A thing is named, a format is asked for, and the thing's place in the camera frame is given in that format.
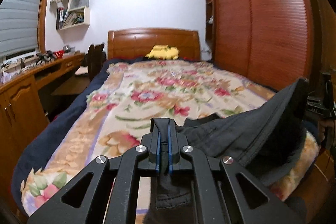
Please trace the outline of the black zip jacket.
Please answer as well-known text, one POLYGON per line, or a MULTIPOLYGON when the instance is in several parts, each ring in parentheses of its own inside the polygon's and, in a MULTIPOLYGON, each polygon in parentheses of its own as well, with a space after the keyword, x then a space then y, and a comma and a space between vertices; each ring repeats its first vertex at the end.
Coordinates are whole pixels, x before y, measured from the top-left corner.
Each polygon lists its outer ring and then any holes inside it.
MULTIPOLYGON (((303 126, 307 82, 295 83, 276 93, 257 109, 219 118, 187 119, 174 125, 190 146, 221 159, 230 156, 266 187, 283 178, 295 166, 304 147, 303 126)), ((144 223, 191 223, 191 192, 182 179, 172 181, 168 167, 167 136, 163 136, 159 178, 151 180, 150 207, 144 223)))

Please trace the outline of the floral bed blanket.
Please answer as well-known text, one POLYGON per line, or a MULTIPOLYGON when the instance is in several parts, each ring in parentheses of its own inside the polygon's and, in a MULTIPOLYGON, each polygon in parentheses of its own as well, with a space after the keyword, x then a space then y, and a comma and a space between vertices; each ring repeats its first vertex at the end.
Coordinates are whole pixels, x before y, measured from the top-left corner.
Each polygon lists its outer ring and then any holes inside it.
POLYGON ((207 62, 140 61, 123 71, 113 66, 111 72, 106 87, 117 85, 112 98, 121 103, 99 128, 91 160, 117 157, 139 145, 152 118, 171 118, 179 126, 212 114, 227 118, 257 109, 276 94, 207 62))

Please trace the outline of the wooden louvered wardrobe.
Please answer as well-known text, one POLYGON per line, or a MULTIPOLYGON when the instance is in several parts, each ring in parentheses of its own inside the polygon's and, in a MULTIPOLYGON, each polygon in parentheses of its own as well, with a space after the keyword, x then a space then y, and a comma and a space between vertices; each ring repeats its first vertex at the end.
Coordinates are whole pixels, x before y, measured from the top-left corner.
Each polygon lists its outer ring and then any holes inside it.
POLYGON ((206 36, 213 62, 274 90, 321 78, 317 0, 207 0, 206 36))

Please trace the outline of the yellow plush toy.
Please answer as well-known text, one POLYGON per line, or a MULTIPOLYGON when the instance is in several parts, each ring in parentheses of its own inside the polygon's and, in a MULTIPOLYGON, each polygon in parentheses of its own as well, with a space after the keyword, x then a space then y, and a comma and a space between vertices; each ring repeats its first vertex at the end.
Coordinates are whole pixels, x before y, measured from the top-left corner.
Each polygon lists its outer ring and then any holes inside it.
POLYGON ((155 45, 146 57, 148 59, 175 60, 179 57, 179 50, 172 46, 155 45))

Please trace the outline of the dark wooden chair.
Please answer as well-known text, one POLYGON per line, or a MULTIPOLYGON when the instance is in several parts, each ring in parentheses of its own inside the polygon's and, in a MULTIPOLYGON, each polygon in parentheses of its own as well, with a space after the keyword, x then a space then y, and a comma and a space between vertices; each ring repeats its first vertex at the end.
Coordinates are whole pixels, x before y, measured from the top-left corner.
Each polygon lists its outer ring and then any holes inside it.
POLYGON ((84 56, 80 68, 75 72, 76 77, 87 76, 89 81, 92 81, 99 74, 106 61, 104 47, 104 43, 98 45, 91 44, 89 46, 88 53, 84 56))

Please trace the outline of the wooden bed headboard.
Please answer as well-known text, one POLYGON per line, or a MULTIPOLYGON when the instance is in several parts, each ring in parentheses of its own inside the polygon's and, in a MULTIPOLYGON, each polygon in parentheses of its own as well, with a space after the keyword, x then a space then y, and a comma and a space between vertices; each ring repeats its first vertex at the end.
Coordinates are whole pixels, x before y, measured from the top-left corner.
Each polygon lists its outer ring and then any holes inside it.
POLYGON ((199 61, 201 48, 197 31, 173 28, 130 28, 108 32, 108 59, 144 57, 156 45, 172 46, 179 57, 199 61))

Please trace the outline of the wooden desk cabinet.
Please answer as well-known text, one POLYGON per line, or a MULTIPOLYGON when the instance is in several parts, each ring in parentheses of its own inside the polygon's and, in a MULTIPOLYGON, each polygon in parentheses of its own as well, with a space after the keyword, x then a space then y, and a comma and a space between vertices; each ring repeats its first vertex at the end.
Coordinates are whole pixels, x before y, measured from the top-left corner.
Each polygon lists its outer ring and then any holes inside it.
POLYGON ((1 188, 10 188, 20 155, 49 123, 38 91, 78 68, 83 60, 83 53, 68 55, 1 84, 1 188))

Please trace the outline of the red basket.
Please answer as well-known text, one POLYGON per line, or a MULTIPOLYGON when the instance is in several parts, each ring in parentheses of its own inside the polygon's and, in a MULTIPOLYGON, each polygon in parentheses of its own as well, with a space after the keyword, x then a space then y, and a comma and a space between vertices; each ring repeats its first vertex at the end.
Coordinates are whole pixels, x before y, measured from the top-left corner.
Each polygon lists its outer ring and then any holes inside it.
POLYGON ((54 52, 54 55, 57 59, 61 59, 64 55, 64 50, 54 52))

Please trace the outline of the grey window blind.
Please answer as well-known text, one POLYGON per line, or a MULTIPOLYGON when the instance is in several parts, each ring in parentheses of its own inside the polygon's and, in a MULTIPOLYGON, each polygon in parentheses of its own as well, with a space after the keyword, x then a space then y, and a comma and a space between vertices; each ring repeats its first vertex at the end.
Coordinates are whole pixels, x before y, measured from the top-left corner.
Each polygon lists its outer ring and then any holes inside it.
POLYGON ((38 47, 37 28, 41 0, 3 0, 1 3, 1 57, 38 47))

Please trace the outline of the white wall shelf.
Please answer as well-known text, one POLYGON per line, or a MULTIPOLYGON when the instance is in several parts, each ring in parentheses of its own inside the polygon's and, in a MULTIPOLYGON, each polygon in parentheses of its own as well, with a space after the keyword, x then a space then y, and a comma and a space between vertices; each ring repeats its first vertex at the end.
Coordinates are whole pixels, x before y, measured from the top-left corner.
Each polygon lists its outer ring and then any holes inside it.
POLYGON ((90 0, 62 0, 58 3, 56 29, 67 30, 74 27, 89 26, 90 0))

